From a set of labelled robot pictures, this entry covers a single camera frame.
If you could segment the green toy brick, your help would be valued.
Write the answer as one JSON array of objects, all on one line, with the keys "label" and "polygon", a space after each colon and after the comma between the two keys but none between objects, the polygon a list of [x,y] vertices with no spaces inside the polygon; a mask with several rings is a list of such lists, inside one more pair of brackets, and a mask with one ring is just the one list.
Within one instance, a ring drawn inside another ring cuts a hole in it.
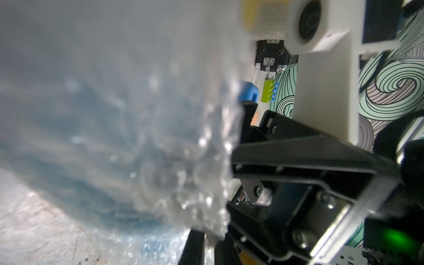
[{"label": "green toy brick", "polygon": [[276,97],[276,82],[272,79],[265,79],[262,91],[262,103],[270,103]]}]

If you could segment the blue toy brick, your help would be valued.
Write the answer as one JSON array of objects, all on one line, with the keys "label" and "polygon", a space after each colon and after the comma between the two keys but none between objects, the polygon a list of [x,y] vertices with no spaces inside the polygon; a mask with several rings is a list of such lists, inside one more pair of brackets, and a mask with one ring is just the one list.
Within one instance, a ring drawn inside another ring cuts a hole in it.
[{"label": "blue toy brick", "polygon": [[278,94],[278,88],[279,88],[279,82],[275,82],[273,87],[271,102],[274,102],[276,100],[277,94]]}]

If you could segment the blue tape dispenser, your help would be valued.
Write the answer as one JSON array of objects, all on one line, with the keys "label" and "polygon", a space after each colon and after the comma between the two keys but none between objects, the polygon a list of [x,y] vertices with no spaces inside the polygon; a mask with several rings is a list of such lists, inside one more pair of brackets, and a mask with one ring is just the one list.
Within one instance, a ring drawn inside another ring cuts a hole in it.
[{"label": "blue tape dispenser", "polygon": [[259,97],[259,89],[251,82],[242,81],[239,101],[249,100],[257,103]]}]

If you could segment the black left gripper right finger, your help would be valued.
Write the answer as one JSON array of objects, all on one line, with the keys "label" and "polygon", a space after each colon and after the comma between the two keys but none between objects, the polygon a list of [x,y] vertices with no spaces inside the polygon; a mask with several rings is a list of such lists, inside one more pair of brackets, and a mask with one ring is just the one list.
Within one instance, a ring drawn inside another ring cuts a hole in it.
[{"label": "black left gripper right finger", "polygon": [[233,239],[229,234],[217,242],[214,249],[215,265],[242,265]]}]

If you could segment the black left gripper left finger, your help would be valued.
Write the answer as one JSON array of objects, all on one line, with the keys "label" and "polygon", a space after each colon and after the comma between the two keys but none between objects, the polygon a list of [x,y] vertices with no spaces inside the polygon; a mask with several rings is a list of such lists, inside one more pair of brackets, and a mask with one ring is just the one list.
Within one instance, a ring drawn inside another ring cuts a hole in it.
[{"label": "black left gripper left finger", "polygon": [[191,230],[178,265],[204,265],[205,234]]}]

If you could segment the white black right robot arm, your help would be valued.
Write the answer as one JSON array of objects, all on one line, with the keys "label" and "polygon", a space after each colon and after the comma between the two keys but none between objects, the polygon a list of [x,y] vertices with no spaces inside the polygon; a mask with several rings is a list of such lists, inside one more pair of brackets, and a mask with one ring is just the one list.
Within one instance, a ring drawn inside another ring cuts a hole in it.
[{"label": "white black right robot arm", "polygon": [[401,134],[422,111],[390,123],[368,152],[272,111],[253,126],[257,104],[242,106],[231,162],[248,201],[227,205],[231,264],[241,250],[261,265],[341,265],[360,228],[367,262],[423,264],[424,142],[408,142],[396,159]]}]

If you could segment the black hard case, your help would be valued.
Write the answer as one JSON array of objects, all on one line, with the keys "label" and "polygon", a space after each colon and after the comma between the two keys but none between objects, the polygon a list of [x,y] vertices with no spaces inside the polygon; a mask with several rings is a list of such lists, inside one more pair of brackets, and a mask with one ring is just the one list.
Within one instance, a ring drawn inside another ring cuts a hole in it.
[{"label": "black hard case", "polygon": [[293,64],[293,58],[286,50],[283,40],[268,39],[256,42],[255,68],[260,71],[285,71]]}]

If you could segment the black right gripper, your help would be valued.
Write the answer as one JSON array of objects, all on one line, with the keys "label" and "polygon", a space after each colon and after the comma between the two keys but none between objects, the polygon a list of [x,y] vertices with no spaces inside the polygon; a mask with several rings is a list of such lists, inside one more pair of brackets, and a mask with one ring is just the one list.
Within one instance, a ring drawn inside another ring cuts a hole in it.
[{"label": "black right gripper", "polygon": [[242,102],[233,173],[250,205],[229,203],[228,237],[261,265],[330,262],[400,184],[397,164],[348,142]]}]

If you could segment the blue plastic wine glass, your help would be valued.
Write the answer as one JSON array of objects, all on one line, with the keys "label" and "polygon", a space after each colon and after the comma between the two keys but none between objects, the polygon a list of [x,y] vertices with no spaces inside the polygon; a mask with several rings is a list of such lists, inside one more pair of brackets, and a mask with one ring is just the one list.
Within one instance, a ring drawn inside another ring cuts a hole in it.
[{"label": "blue plastic wine glass", "polygon": [[114,265],[176,265],[191,165],[150,135],[146,94],[75,77],[1,82],[1,169],[87,229]]}]

